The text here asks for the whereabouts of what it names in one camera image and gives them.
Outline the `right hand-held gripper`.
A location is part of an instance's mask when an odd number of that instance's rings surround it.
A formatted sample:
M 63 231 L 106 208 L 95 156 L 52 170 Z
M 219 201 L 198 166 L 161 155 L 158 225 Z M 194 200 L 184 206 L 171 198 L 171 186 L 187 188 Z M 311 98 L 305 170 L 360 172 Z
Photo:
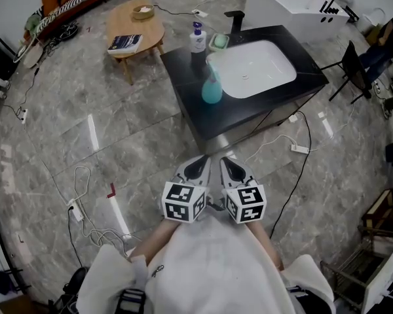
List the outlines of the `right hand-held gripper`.
M 237 224 L 261 220 L 267 199 L 263 185 L 253 178 L 253 171 L 240 160 L 230 157 L 222 157 L 219 164 L 226 212 Z

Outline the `teal spray bottle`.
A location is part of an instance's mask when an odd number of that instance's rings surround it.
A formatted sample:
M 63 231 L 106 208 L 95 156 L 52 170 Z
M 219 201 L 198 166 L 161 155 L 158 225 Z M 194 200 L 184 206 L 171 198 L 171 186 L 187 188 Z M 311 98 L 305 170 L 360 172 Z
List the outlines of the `teal spray bottle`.
M 202 86 L 202 99 L 208 104 L 218 103 L 223 94 L 223 88 L 218 71 L 210 60 L 206 61 L 209 75 Z

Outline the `person's right forearm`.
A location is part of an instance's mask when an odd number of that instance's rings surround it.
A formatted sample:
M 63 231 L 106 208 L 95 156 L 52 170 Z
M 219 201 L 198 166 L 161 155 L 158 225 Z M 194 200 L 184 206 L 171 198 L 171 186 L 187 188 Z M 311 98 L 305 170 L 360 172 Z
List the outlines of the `person's right forearm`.
M 268 256 L 271 258 L 272 262 L 279 271 L 284 270 L 284 265 L 278 251 L 274 248 L 272 241 L 268 234 L 266 233 L 262 223 L 260 221 L 253 221 L 246 223 L 250 232 L 255 236 L 255 238 L 260 242 L 261 246 L 264 248 Z

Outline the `white soap pump bottle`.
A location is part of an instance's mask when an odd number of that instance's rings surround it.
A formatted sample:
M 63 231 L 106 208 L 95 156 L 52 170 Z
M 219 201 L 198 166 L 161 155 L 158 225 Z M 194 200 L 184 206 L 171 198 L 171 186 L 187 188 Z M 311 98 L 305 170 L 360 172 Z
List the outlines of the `white soap pump bottle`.
M 189 35 L 190 51 L 199 54 L 206 49 L 207 33 L 202 29 L 202 23 L 193 22 L 193 32 Z

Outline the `dark sink cabinet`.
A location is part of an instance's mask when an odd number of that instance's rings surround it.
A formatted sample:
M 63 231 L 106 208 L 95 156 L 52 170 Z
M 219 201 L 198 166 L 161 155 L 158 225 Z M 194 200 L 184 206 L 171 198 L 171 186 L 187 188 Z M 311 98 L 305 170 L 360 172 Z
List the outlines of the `dark sink cabinet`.
M 270 41 L 292 63 L 296 79 L 245 99 L 231 97 L 223 91 L 218 103 L 208 104 L 202 99 L 202 86 L 209 75 L 207 57 L 214 52 L 193 54 L 181 47 L 161 56 L 181 112 L 204 154 L 213 154 L 283 123 L 329 82 L 310 54 L 284 26 L 249 29 L 240 34 L 241 40 L 229 37 L 227 48 Z

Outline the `white sink basin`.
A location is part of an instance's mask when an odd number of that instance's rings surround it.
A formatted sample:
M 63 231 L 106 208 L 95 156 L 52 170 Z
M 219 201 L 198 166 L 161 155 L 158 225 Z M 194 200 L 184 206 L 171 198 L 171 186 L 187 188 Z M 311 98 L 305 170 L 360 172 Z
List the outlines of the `white sink basin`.
M 214 52 L 207 57 L 223 91 L 245 99 L 296 79 L 284 53 L 270 41 L 256 41 Z

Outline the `wooden crate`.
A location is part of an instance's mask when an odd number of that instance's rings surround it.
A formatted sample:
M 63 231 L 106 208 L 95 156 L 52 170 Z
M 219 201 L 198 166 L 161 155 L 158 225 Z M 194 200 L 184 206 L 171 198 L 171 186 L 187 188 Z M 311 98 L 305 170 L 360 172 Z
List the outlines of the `wooden crate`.
M 362 216 L 362 233 L 393 237 L 393 189 L 386 189 Z

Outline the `black faucet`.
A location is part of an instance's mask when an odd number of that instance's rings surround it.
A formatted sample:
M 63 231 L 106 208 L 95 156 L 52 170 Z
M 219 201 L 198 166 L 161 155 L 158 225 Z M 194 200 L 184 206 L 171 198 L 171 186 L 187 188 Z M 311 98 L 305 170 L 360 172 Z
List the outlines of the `black faucet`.
M 242 30 L 242 22 L 245 17 L 245 13 L 241 10 L 232 10 L 225 12 L 224 15 L 233 19 L 231 31 L 227 35 L 229 37 L 236 37 L 237 39 L 241 40 L 242 36 L 240 32 Z

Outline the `black chair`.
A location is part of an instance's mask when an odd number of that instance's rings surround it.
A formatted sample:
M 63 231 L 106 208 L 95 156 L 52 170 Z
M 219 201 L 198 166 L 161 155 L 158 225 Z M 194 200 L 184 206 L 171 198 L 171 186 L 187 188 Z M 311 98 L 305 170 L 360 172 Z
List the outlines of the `black chair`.
M 329 98 L 329 101 L 332 101 L 334 97 L 345 87 L 346 84 L 351 82 L 357 89 L 361 91 L 361 94 L 355 97 L 350 103 L 354 104 L 357 100 L 362 97 L 366 99 L 371 99 L 371 89 L 372 85 L 367 77 L 366 71 L 359 59 L 358 54 L 356 53 L 356 49 L 354 43 L 352 41 L 348 42 L 347 49 L 344 53 L 343 58 L 335 62 L 333 64 L 322 67 L 320 70 L 326 70 L 330 67 L 338 66 L 344 71 L 343 78 L 346 80 L 342 83 L 342 85 L 337 89 L 337 91 Z

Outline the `wooden coffee table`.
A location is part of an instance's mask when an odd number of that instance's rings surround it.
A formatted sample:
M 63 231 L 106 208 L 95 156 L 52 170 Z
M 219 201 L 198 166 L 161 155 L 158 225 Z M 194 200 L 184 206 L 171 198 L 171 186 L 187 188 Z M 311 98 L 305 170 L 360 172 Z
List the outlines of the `wooden coffee table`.
M 149 7 L 153 15 L 147 19 L 135 19 L 134 12 L 142 7 Z M 153 4 L 150 0 L 130 0 L 116 6 L 110 11 L 106 21 L 107 45 L 110 46 L 113 39 L 119 35 L 142 35 L 142 40 L 138 49 L 130 54 L 110 54 L 118 61 L 124 69 L 124 74 L 130 85 L 133 85 L 132 75 L 128 68 L 127 59 L 142 52 L 152 51 L 157 48 L 160 55 L 164 54 L 163 38 L 165 34 L 161 19 L 152 9 Z

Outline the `black bag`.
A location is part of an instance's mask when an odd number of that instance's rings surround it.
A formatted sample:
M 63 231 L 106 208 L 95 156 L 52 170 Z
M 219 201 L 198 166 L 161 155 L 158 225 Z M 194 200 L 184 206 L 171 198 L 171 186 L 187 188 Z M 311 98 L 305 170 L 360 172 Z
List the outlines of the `black bag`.
M 48 301 L 48 314 L 79 314 L 77 299 L 89 267 L 79 268 L 63 287 L 63 294 L 55 301 Z

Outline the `white bathtub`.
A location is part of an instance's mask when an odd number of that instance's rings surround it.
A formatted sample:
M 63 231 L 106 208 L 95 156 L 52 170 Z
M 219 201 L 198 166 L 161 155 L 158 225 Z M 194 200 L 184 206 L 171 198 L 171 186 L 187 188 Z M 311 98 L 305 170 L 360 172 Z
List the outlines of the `white bathtub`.
M 246 0 L 242 27 L 284 26 L 300 43 L 336 36 L 349 15 L 335 0 Z

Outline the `brown cardboard box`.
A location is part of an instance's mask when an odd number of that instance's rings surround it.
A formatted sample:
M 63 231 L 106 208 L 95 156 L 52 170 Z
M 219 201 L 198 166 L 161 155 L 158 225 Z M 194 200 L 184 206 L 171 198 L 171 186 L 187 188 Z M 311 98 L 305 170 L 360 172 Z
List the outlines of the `brown cardboard box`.
M 369 34 L 365 39 L 370 46 L 373 46 L 378 43 L 381 33 L 384 33 L 384 31 L 381 31 L 381 29 L 383 28 L 384 26 L 378 24 L 369 32 Z
M 2 314 L 39 314 L 34 303 L 27 295 L 0 302 L 0 311 Z

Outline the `striped blanket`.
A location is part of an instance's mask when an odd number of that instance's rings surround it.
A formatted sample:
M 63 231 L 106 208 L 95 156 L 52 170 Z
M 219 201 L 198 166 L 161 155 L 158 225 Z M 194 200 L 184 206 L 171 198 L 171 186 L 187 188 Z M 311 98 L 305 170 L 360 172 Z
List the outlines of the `striped blanket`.
M 50 13 L 48 16 L 45 16 L 39 24 L 35 28 L 35 34 L 40 34 L 44 28 L 46 28 L 51 22 L 54 21 L 57 17 L 67 13 L 69 10 L 74 9 L 81 3 L 88 0 L 69 0 L 62 7 L 58 8 L 56 12 Z

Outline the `pale green cloth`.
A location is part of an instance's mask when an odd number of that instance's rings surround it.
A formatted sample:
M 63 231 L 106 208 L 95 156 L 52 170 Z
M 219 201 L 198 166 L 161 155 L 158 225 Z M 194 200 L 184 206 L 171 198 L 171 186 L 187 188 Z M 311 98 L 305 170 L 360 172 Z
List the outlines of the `pale green cloth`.
M 28 31 L 30 35 L 33 35 L 41 20 L 41 15 L 36 13 L 32 14 L 26 21 L 25 30 Z

